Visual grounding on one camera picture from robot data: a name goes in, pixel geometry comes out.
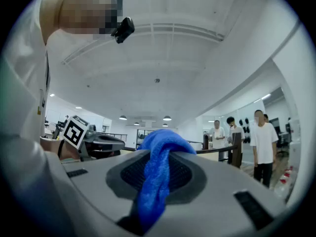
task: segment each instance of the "blue towel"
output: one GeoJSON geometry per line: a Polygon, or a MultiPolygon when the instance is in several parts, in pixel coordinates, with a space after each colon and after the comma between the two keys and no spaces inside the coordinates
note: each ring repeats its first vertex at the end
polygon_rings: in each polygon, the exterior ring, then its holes
{"type": "Polygon", "coordinates": [[[140,223],[146,232],[163,213],[165,199],[169,195],[169,152],[196,152],[180,135],[166,129],[151,132],[138,149],[151,151],[145,166],[145,181],[137,200],[140,223]]]}

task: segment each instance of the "floor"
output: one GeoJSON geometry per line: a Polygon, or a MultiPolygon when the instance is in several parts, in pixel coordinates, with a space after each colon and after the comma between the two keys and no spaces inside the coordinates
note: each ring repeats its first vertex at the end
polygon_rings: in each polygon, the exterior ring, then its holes
{"type": "MultiPolygon", "coordinates": [[[[288,154],[277,154],[276,155],[276,162],[273,164],[273,172],[270,182],[270,190],[273,190],[275,185],[277,184],[279,178],[284,173],[284,170],[287,169],[287,162],[288,162],[288,154]]],[[[242,163],[240,169],[253,177],[253,164],[246,164],[242,163]]]]}

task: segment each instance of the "recessed light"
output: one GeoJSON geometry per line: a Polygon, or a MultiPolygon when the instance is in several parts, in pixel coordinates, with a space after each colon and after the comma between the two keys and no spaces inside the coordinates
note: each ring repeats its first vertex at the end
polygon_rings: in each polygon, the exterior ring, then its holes
{"type": "Polygon", "coordinates": [[[266,99],[266,98],[268,98],[270,96],[271,96],[271,94],[268,94],[268,95],[265,95],[264,97],[262,97],[261,99],[264,100],[264,99],[266,99]]]}
{"type": "Polygon", "coordinates": [[[170,116],[165,116],[165,117],[163,118],[163,120],[164,120],[164,121],[170,121],[170,120],[172,120],[172,119],[171,119],[170,116]]]}

